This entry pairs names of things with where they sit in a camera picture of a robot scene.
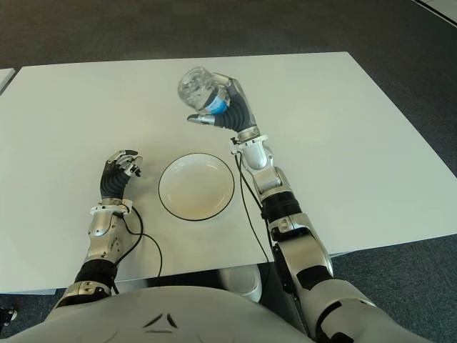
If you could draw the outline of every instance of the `white bowl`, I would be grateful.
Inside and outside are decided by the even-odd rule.
[[[205,220],[229,204],[235,184],[229,167],[208,154],[189,154],[173,161],[159,181],[159,197],[174,216]]]

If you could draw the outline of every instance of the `robot forearm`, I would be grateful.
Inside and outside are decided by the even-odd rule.
[[[101,177],[101,202],[91,209],[90,245],[81,270],[55,308],[84,304],[111,296],[117,264],[124,252],[121,233],[124,216],[132,202],[124,197],[124,188],[133,174],[139,176],[141,157],[136,151],[121,150],[108,159]]]
[[[300,299],[312,338],[318,342],[427,342],[398,326],[352,284],[333,278],[328,253],[283,172],[274,166],[273,154],[263,144],[267,136],[261,135],[237,80],[192,69],[181,80],[179,95],[199,113],[188,117],[189,121],[237,132],[231,151],[242,154],[253,178],[262,216],[275,242],[273,255],[283,287]],[[226,105],[212,106],[222,101]]]

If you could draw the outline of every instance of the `plastic bottle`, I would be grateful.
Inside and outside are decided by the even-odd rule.
[[[202,66],[190,70],[178,85],[178,94],[184,103],[199,114],[220,114],[227,109],[229,96],[214,75]]]

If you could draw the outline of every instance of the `blue bottle label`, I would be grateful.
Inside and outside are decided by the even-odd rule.
[[[210,114],[220,114],[227,108],[226,102],[220,97],[216,96],[214,100],[205,108]]]

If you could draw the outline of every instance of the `white table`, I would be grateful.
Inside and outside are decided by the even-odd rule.
[[[125,195],[164,251],[164,275],[264,261],[237,177],[227,209],[204,222],[177,219],[159,201],[162,171],[183,154],[214,154],[236,175],[234,133],[185,120],[193,112],[176,88],[198,65],[240,80],[330,253],[456,233],[456,178],[347,53],[30,66],[0,97],[0,292],[73,281],[101,170],[117,149],[144,156],[143,176]],[[267,247],[250,199],[248,207]],[[118,279],[157,269],[144,240]]]
[[[0,69],[0,94],[2,93],[4,87],[10,80],[10,78],[14,75],[14,69]]]

